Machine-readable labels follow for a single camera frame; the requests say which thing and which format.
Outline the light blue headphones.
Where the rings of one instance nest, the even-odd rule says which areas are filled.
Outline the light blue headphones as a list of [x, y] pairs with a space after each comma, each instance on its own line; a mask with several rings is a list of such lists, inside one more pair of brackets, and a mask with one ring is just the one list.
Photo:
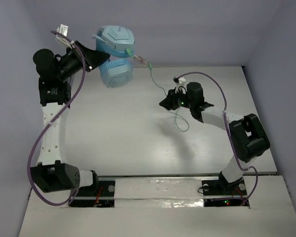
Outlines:
[[92, 38], [96, 42], [97, 51], [109, 54], [109, 58], [99, 66], [104, 85], [119, 88], [131, 82], [133, 68], [128, 59], [135, 49], [132, 31], [123, 26], [105, 25]]

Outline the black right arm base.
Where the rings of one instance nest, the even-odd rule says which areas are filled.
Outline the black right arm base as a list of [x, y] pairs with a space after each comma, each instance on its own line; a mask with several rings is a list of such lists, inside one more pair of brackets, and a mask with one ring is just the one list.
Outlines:
[[205, 198], [205, 207], [250, 206], [243, 177], [229, 183], [220, 172], [217, 179], [201, 181], [197, 192]]

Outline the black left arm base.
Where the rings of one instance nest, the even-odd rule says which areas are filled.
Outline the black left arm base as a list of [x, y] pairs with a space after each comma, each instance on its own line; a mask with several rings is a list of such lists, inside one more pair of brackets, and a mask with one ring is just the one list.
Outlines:
[[90, 187], [82, 187], [73, 201], [69, 204], [70, 207], [97, 207], [110, 208], [114, 207], [114, 180], [100, 180], [97, 190], [92, 190]]

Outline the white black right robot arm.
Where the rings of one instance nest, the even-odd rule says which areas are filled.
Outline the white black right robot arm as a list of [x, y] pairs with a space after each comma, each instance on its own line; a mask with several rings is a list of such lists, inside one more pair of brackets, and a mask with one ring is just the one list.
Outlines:
[[195, 120], [227, 132], [233, 156], [219, 173], [220, 192], [231, 193], [246, 171], [257, 173], [252, 163], [270, 148], [270, 141], [257, 115], [228, 113], [226, 109], [206, 102], [203, 88], [197, 82], [188, 83], [184, 89], [170, 89], [159, 105], [169, 111], [187, 108]]

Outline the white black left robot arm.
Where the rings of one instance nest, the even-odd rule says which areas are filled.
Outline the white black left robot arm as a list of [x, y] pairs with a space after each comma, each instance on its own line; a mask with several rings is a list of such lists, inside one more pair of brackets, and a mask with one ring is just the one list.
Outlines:
[[109, 54], [74, 42], [77, 48], [68, 47], [66, 54], [54, 54], [41, 49], [33, 56], [39, 74], [38, 90], [43, 113], [44, 134], [37, 164], [30, 167], [33, 182], [44, 192], [84, 189], [89, 195], [99, 191], [100, 183], [94, 170], [79, 170], [67, 162], [65, 151], [66, 121], [72, 100], [74, 75], [87, 72], [103, 64]]

